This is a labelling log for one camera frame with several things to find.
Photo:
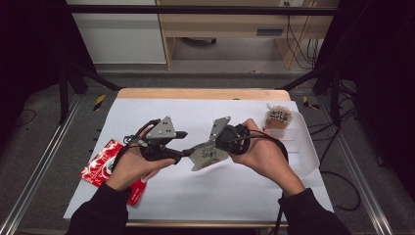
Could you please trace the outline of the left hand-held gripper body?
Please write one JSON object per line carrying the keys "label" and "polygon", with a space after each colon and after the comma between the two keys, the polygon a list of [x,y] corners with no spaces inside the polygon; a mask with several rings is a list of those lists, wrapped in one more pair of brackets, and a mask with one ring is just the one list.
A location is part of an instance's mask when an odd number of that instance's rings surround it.
{"label": "left hand-held gripper body", "polygon": [[169,116],[163,119],[153,119],[146,124],[148,130],[144,132],[140,143],[141,155],[149,162],[163,159],[173,159],[176,163],[181,160],[181,151],[169,149],[166,145],[176,139],[176,130]]}

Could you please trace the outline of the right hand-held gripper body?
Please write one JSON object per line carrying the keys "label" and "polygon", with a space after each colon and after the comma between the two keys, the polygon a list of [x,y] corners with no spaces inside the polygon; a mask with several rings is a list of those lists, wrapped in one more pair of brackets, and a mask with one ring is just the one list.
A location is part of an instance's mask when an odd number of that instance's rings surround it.
{"label": "right hand-held gripper body", "polygon": [[213,122],[209,141],[223,143],[223,149],[233,155],[243,155],[250,148],[250,131],[241,124],[230,125],[231,117],[218,118]]}

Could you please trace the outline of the green and gold sauce packet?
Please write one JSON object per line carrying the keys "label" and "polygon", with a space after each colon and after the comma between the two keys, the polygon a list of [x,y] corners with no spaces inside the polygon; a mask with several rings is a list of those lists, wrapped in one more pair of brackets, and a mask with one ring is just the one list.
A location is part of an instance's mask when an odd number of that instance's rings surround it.
{"label": "green and gold sauce packet", "polygon": [[189,157],[194,164],[192,167],[193,171],[201,170],[228,158],[228,153],[226,151],[215,150],[210,143],[211,142],[205,142],[194,147],[196,151]]}

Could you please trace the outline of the spouted sauce pouch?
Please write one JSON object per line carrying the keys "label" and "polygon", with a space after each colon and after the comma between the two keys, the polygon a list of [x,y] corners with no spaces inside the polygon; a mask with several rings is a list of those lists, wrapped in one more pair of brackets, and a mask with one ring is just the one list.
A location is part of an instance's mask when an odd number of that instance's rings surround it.
{"label": "spouted sauce pouch", "polygon": [[286,129],[292,119],[293,113],[286,107],[267,104],[268,111],[264,118],[265,129]]}

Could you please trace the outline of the plain red sauce packet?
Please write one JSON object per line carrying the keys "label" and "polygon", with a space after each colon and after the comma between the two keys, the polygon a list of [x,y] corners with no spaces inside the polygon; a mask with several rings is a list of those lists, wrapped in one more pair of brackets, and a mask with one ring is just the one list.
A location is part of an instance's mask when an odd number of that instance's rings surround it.
{"label": "plain red sauce packet", "polygon": [[147,182],[142,178],[139,178],[135,183],[130,186],[131,195],[127,201],[130,206],[135,206],[138,201],[141,199],[142,195],[145,192]]}

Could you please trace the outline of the translucent plastic divided container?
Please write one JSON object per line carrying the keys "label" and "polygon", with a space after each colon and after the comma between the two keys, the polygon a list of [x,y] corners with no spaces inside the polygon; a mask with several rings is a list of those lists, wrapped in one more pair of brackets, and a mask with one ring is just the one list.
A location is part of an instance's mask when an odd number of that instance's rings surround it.
{"label": "translucent plastic divided container", "polygon": [[292,112],[292,117],[285,129],[266,129],[264,125],[262,129],[284,144],[290,167],[303,179],[317,169],[320,163],[302,114]]}

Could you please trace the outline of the red patterned sauce packet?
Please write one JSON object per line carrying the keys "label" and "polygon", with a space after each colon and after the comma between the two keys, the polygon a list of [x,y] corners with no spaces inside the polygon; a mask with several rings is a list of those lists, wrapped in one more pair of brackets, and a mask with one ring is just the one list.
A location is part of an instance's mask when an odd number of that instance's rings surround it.
{"label": "red patterned sauce packet", "polygon": [[111,139],[80,172],[80,177],[92,185],[99,187],[111,176],[115,157],[122,148],[122,144]]}

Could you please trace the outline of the person's right hand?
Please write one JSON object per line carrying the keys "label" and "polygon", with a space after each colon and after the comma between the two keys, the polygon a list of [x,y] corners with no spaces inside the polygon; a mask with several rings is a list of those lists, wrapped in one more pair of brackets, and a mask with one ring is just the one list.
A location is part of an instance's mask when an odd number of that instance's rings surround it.
{"label": "person's right hand", "polygon": [[248,166],[278,184],[293,173],[282,150],[271,140],[254,138],[245,154],[230,157],[234,163]]}

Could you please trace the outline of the person's left hand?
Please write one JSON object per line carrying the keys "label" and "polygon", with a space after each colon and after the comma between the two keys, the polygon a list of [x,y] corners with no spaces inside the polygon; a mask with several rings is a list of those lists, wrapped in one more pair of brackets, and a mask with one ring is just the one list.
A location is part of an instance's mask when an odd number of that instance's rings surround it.
{"label": "person's left hand", "polygon": [[106,184],[114,190],[124,191],[138,179],[149,179],[161,169],[174,164],[173,159],[148,162],[141,155],[139,144],[132,143],[118,160]]}

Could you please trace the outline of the white cabinet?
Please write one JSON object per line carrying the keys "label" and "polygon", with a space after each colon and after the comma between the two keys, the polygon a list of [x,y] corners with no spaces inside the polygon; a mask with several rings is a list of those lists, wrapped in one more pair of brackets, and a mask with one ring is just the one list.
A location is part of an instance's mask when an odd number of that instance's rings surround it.
{"label": "white cabinet", "polygon": [[73,14],[94,64],[164,64],[157,14]]}

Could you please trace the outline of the black metal stand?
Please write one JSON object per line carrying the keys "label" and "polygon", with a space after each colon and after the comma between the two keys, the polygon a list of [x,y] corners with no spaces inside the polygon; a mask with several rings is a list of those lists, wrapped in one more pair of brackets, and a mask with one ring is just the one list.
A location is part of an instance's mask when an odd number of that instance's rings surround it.
{"label": "black metal stand", "polygon": [[312,92],[315,95],[322,95],[331,89],[330,98],[330,117],[336,127],[341,127],[341,115],[339,108],[339,95],[340,95],[340,74],[334,66],[324,64],[310,72],[302,75],[300,78],[278,87],[278,90],[291,91],[295,87],[309,81],[312,78],[316,78],[316,82],[312,87]]}
{"label": "black metal stand", "polygon": [[76,94],[85,94],[88,91],[88,86],[84,81],[84,77],[92,78],[94,81],[104,85],[105,87],[119,91],[122,89],[100,75],[95,71],[89,70],[80,64],[66,63],[59,71],[59,90],[60,90],[60,105],[61,105],[61,118],[60,124],[63,124],[69,117],[69,92],[68,84],[72,87]]}

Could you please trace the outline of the light wooden desk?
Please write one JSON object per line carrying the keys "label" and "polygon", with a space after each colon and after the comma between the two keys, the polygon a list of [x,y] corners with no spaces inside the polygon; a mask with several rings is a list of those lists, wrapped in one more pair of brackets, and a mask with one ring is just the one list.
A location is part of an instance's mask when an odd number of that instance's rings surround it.
{"label": "light wooden desk", "polygon": [[[336,8],[340,0],[156,0],[159,6],[245,6]],[[258,37],[275,41],[286,69],[302,55],[305,39],[323,39],[330,16],[278,15],[177,15],[160,14],[161,31],[167,41],[175,38]]]}

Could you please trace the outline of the black curtain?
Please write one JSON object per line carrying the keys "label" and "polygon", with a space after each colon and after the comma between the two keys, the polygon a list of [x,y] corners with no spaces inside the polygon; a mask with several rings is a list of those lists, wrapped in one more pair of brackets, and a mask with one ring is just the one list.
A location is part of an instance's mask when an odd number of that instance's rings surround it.
{"label": "black curtain", "polygon": [[75,62],[95,69],[67,4],[67,0],[0,0],[0,148],[10,138],[28,97],[57,84],[62,68],[25,6],[33,5],[44,17]]}
{"label": "black curtain", "polygon": [[369,136],[415,200],[415,0],[340,0],[318,56],[357,86]]}

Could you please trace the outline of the aluminium floor rail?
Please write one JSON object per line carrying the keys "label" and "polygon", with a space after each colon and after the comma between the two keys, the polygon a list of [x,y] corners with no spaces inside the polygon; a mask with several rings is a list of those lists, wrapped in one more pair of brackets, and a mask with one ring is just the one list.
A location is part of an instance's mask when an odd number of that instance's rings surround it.
{"label": "aluminium floor rail", "polygon": [[11,211],[6,216],[5,220],[0,224],[0,235],[14,235],[16,232],[29,204],[31,203],[41,181],[43,180],[46,171],[49,168],[50,163],[54,160],[82,100],[83,95],[73,96],[69,106],[68,116],[56,128],[53,137],[49,141],[21,194],[16,200]]}
{"label": "aluminium floor rail", "polygon": [[389,221],[387,220],[378,200],[376,199],[375,194],[372,191],[366,177],[364,176],[362,170],[359,168],[357,161],[354,158],[354,155],[349,145],[347,144],[341,130],[339,130],[337,135],[337,142],[342,157],[346,163],[346,168],[348,169],[354,185],[360,193],[360,199],[362,200],[362,204],[366,209],[366,212],[374,226],[376,233],[378,235],[394,235]]}

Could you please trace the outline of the black horizontal frame bar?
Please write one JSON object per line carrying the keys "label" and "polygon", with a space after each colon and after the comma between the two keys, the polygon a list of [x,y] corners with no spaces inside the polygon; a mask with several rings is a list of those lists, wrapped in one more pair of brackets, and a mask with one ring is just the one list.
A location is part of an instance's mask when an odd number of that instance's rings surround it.
{"label": "black horizontal frame bar", "polygon": [[68,5],[68,9],[85,14],[334,16],[337,13],[336,8],[245,6]]}

